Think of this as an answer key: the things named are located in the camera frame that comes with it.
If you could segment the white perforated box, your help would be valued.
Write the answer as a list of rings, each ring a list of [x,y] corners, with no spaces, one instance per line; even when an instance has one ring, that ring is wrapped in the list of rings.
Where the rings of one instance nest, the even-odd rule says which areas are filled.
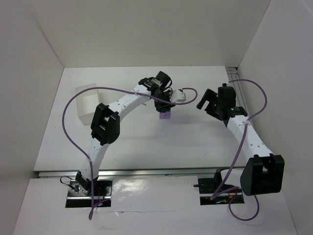
[[[76,98],[77,116],[83,125],[90,125],[95,109],[101,103],[101,97],[97,89],[88,90],[79,94]]]

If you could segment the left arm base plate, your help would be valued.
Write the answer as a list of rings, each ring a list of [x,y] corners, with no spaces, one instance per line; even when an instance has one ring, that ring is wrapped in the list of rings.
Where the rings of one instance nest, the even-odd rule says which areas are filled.
[[[90,208],[91,191],[84,190],[73,178],[61,176],[60,183],[67,186],[66,208]],[[111,207],[112,180],[100,180],[94,187],[94,204],[96,208]]]

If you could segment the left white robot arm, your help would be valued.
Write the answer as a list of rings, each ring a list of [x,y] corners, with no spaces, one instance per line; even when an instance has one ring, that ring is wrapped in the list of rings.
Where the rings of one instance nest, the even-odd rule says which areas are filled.
[[[87,194],[91,194],[91,187],[96,185],[105,152],[120,135],[122,119],[136,107],[149,101],[150,96],[169,102],[171,92],[167,88],[171,85],[171,78],[160,71],[156,77],[141,79],[130,94],[108,105],[100,103],[96,107],[91,122],[91,143],[87,151],[89,158],[75,178]]]

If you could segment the purple rectangular block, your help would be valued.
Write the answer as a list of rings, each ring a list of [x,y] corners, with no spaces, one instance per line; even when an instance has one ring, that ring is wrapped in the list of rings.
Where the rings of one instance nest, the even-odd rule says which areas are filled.
[[[166,119],[170,119],[171,118],[171,112],[170,111],[165,113],[165,118]]]

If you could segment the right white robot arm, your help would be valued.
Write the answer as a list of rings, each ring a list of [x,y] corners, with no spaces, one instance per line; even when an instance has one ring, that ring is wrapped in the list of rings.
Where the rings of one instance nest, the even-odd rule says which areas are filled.
[[[234,88],[223,84],[217,92],[207,89],[197,108],[205,102],[206,113],[222,121],[239,142],[230,168],[217,171],[221,183],[212,197],[220,195],[225,184],[240,188],[246,196],[280,192],[285,161],[266,147],[251,125],[251,117],[236,105]]]

